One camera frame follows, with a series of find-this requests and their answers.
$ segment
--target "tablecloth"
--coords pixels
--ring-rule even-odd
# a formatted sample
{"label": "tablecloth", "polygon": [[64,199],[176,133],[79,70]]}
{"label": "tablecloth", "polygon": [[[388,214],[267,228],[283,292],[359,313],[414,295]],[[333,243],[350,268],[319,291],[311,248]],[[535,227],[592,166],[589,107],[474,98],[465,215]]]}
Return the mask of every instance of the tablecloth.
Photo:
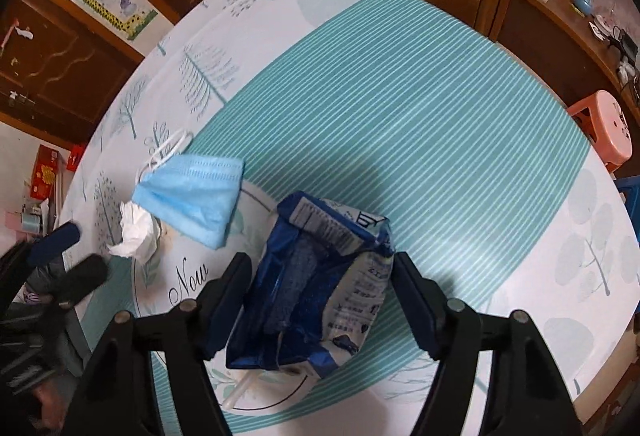
{"label": "tablecloth", "polygon": [[[390,218],[398,249],[479,311],[532,316],[572,397],[591,381],[640,299],[640,251],[597,154],[566,112],[493,43],[420,0],[205,0],[144,60],[98,126],[62,221],[82,227],[73,266],[120,240],[118,206],[169,135],[246,168],[226,246],[171,228],[147,265],[113,257],[78,307],[95,346],[113,314],[168,310],[259,259],[274,204],[295,190]],[[168,435],[179,434],[162,355]],[[483,356],[465,434],[477,431]],[[235,434],[408,434],[436,364],[389,292],[363,350],[314,383],[263,375],[226,419]],[[207,364],[220,402],[239,376]]]}

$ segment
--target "mask ear loop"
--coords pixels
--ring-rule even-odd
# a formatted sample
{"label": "mask ear loop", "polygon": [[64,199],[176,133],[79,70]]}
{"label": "mask ear loop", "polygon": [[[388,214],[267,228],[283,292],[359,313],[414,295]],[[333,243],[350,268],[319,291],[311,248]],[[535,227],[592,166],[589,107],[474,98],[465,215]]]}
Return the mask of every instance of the mask ear loop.
{"label": "mask ear loop", "polygon": [[[140,183],[142,176],[145,172],[150,171],[153,172],[157,170],[158,167],[164,165],[169,158],[172,158],[174,155],[183,152],[193,140],[193,132],[186,131],[185,129],[178,129],[175,131],[169,138],[163,141],[158,148],[151,154],[151,157],[145,162],[140,170],[136,173],[136,184]],[[169,145],[171,145],[175,141],[175,145],[171,147],[170,151],[165,154],[164,157],[159,157],[162,150],[166,149]]]}

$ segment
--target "pink plastic stool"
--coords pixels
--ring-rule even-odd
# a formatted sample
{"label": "pink plastic stool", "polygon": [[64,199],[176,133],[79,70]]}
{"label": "pink plastic stool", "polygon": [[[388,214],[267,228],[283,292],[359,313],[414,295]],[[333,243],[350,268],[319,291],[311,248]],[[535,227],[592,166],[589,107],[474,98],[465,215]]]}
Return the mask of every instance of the pink plastic stool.
{"label": "pink plastic stool", "polygon": [[594,92],[566,110],[611,173],[631,158],[631,135],[625,115],[613,95],[605,90]]}

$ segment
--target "screw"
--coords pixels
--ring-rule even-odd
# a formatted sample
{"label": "screw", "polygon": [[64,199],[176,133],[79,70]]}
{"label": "screw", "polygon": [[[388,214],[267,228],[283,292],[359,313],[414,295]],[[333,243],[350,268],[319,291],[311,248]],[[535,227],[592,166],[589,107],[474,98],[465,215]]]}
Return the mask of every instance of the screw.
{"label": "screw", "polygon": [[529,322],[529,315],[527,315],[526,311],[515,310],[513,313],[513,318],[516,319],[520,324],[526,324]]}
{"label": "screw", "polygon": [[460,311],[465,309],[465,303],[463,303],[460,299],[449,299],[447,301],[447,307],[452,311],[460,313]]}
{"label": "screw", "polygon": [[131,318],[131,313],[123,310],[123,311],[118,311],[118,313],[114,315],[113,320],[116,321],[116,324],[124,324],[129,322],[130,318]]}
{"label": "screw", "polygon": [[185,313],[189,313],[198,307],[198,303],[194,301],[194,299],[185,299],[180,303],[180,311],[184,311]]}

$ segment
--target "red box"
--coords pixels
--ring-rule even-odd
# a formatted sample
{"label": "red box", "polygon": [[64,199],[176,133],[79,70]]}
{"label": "red box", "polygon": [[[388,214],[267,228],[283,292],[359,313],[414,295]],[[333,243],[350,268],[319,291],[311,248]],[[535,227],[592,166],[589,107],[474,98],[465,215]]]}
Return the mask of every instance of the red box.
{"label": "red box", "polygon": [[86,149],[86,143],[82,145],[74,145],[69,153],[69,159],[66,162],[66,170],[75,172],[78,170],[78,165],[80,164],[80,160],[82,155],[84,154],[84,150]]}
{"label": "red box", "polygon": [[31,173],[31,192],[33,199],[44,201],[51,193],[51,187],[56,181],[58,173],[58,159],[60,153],[54,149],[40,145],[38,155]]}

